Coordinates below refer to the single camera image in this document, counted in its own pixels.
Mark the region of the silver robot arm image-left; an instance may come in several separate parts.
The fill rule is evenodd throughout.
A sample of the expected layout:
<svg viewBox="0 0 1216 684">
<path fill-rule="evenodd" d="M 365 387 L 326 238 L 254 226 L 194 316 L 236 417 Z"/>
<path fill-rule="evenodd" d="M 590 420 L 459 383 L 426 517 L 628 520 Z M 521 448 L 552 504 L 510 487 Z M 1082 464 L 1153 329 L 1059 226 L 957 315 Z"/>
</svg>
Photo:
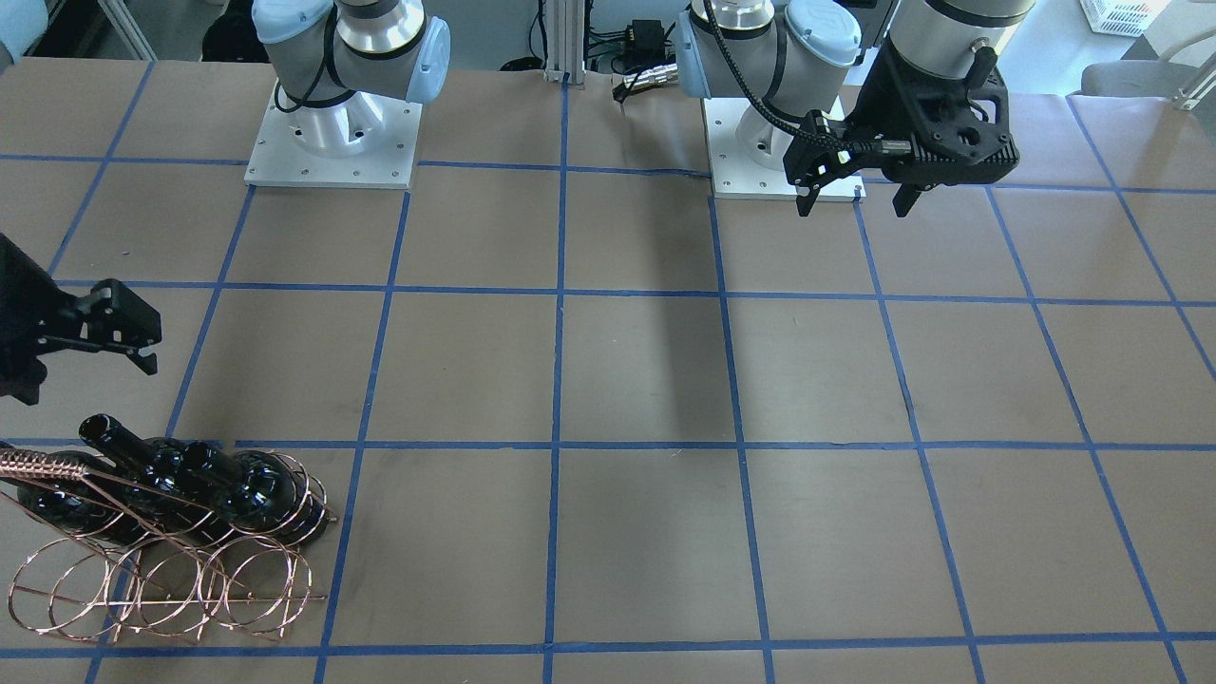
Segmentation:
<svg viewBox="0 0 1216 684">
<path fill-rule="evenodd" d="M 257 41 L 276 86 L 257 131 L 253 186 L 405 187 L 423 105 L 450 66 L 447 22 L 420 1 L 257 1 Z M 117 277 L 64 292 L 4 237 L 2 394 L 26 407 L 47 380 L 43 357 L 116 353 L 154 375 L 162 318 Z"/>
</svg>

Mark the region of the silver robot arm image-right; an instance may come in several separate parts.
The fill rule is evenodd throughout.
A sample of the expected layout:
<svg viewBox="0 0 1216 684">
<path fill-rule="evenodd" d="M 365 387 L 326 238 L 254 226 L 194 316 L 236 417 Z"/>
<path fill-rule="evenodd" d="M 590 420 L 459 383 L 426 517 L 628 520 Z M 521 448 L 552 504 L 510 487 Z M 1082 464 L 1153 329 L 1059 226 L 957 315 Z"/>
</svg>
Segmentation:
<svg viewBox="0 0 1216 684">
<path fill-rule="evenodd" d="M 856 17 L 834 1 L 693 1 L 674 23 L 681 89 L 741 97 L 786 134 L 764 159 L 786 174 L 800 215 L 829 183 L 877 169 L 907 215 L 940 185 L 1002 181 L 1020 162 L 998 58 L 1030 1 L 899 1 L 856 103 L 832 120 L 863 50 Z"/>
</svg>

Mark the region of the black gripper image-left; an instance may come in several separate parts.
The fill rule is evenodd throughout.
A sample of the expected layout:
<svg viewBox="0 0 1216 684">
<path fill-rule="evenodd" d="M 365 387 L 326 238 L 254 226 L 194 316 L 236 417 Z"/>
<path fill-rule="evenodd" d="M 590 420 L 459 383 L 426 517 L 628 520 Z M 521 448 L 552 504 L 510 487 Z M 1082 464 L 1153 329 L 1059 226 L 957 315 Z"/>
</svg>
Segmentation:
<svg viewBox="0 0 1216 684">
<path fill-rule="evenodd" d="M 117 353 L 156 375 L 151 348 L 162 340 L 161 312 L 126 284 L 105 277 L 88 295 L 71 295 L 12 239 L 1 237 L 2 396 L 35 407 L 47 381 L 40 358 L 61 351 Z"/>
</svg>

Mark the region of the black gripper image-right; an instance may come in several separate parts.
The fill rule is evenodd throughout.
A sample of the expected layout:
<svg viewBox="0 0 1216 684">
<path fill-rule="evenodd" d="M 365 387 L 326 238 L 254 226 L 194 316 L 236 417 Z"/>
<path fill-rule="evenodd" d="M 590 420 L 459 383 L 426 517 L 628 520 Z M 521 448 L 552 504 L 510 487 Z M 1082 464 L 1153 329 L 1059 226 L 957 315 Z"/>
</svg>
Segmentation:
<svg viewBox="0 0 1216 684">
<path fill-rule="evenodd" d="M 899 183 L 894 212 L 906 218 L 924 187 L 998 183 L 1020 164 L 1009 129 L 1009 94 L 993 47 L 966 47 L 959 78 L 934 75 L 879 47 L 845 120 L 809 111 L 783 156 L 796 211 L 807 217 L 820 187 L 865 168 Z"/>
</svg>

